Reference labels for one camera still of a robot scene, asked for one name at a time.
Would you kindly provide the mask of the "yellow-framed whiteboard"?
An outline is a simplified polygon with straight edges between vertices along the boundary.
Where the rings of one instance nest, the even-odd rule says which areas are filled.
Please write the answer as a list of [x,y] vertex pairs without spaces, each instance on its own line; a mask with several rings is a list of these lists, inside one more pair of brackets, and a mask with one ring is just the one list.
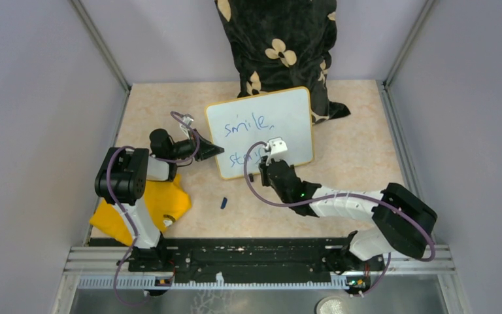
[[216,156],[221,178],[242,177],[243,167],[257,173],[265,151],[259,141],[281,138],[288,148],[283,160],[300,166],[314,159],[310,93],[290,88],[209,105],[205,108],[211,141],[224,148]]

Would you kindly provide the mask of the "blue marker cap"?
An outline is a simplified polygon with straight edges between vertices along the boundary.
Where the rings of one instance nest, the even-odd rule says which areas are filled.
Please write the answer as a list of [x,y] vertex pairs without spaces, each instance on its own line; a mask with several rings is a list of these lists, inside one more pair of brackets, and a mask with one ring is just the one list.
[[220,209],[225,209],[227,205],[227,198],[224,197],[220,206]]

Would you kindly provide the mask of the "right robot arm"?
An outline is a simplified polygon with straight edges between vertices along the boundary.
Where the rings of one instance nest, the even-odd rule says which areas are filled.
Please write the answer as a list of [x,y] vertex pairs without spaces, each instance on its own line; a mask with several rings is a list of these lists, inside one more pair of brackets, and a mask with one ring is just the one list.
[[431,233],[437,214],[401,184],[389,183],[373,192],[335,190],[303,181],[293,166],[267,157],[261,159],[259,172],[262,185],[271,187],[280,198],[279,206],[298,215],[344,217],[374,225],[349,235],[342,261],[351,270],[360,269],[372,257],[392,252],[422,262],[436,256]]

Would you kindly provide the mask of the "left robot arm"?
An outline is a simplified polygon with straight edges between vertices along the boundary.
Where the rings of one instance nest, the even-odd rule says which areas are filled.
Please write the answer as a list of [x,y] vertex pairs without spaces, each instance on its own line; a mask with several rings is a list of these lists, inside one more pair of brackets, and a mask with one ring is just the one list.
[[224,152],[195,129],[174,141],[165,129],[150,133],[150,148],[112,147],[95,179],[102,198],[91,218],[93,226],[130,247],[130,262],[155,271],[170,261],[163,232],[192,207],[181,187],[180,167]]

